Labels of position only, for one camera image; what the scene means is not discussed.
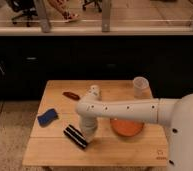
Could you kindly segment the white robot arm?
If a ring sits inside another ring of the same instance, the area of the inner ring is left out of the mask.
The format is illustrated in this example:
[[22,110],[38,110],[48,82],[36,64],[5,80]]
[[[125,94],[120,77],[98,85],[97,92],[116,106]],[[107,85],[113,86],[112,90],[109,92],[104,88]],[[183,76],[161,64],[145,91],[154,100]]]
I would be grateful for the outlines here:
[[90,129],[97,117],[127,119],[170,127],[167,171],[193,171],[193,94],[180,99],[99,101],[81,99],[76,112]]

